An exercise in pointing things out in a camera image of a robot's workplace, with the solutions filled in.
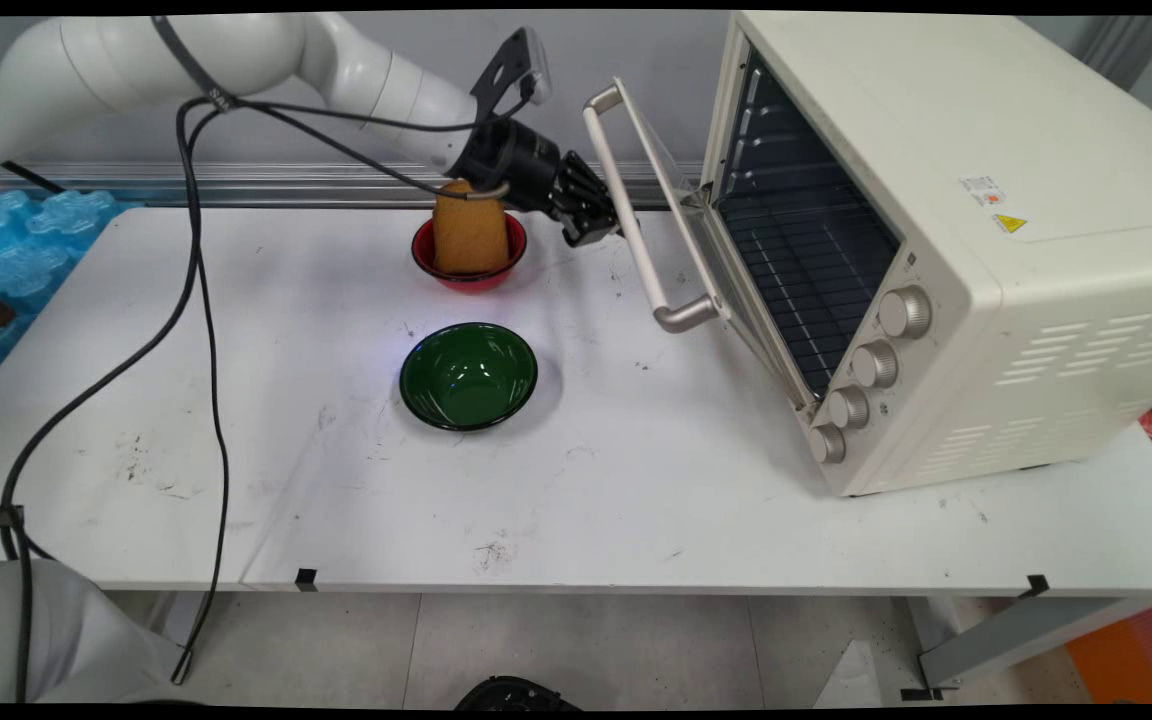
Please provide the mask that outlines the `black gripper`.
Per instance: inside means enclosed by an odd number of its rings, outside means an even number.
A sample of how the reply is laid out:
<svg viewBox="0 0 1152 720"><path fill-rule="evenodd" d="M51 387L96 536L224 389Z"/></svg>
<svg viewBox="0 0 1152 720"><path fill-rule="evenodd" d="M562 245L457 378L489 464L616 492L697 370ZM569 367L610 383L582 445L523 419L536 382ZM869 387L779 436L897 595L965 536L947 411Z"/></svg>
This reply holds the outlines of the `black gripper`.
<svg viewBox="0 0 1152 720"><path fill-rule="evenodd" d="M621 232L607 184L575 151L561 156L556 143L515 119L472 129L454 179L477 192L508 184L503 204L540 211L562 225L568 247L588 247Z"/></svg>

